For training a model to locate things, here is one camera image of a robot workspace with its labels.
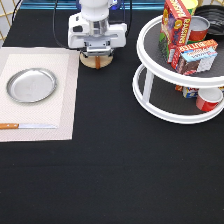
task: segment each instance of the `black tablecloth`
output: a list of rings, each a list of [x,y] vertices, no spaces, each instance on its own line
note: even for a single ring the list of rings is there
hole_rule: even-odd
[[[72,13],[57,12],[64,44]],[[134,11],[108,67],[80,64],[72,141],[0,143],[1,224],[224,222],[224,113],[173,124],[132,91],[138,33],[161,13]],[[20,10],[4,46],[56,47],[52,11]]]

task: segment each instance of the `metal plate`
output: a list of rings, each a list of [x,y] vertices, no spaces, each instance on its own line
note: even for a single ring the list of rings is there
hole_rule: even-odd
[[[9,96],[21,103],[45,99],[57,86],[55,75],[43,68],[26,69],[16,73],[7,84]]]

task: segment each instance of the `wooden base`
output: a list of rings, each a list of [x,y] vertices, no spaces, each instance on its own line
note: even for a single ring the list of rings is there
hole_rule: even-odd
[[[111,63],[113,60],[113,57],[108,56],[90,56],[88,58],[85,58],[83,54],[80,54],[80,61],[89,68],[96,68],[100,69],[102,67],[105,67]]]

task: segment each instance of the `white robot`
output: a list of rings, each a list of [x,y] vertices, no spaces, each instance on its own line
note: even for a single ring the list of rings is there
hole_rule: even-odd
[[[78,48],[85,57],[111,56],[126,44],[125,23],[109,25],[109,8],[117,0],[80,0],[81,12],[69,18],[68,46]]]

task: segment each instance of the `red box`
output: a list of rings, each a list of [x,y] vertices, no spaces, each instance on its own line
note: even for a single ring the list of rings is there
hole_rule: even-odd
[[[216,50],[218,44],[214,40],[206,40],[203,42],[198,42],[194,44],[188,44],[185,46],[177,47],[176,51],[173,56],[173,61],[171,63],[171,66],[176,69],[179,59],[180,59],[180,54],[189,51],[189,50],[197,50],[197,49],[204,49],[204,48],[209,48],[212,47],[214,50]]]
[[[166,0],[159,38],[159,48],[166,61],[172,62],[177,46],[185,45],[191,15],[181,0]]]

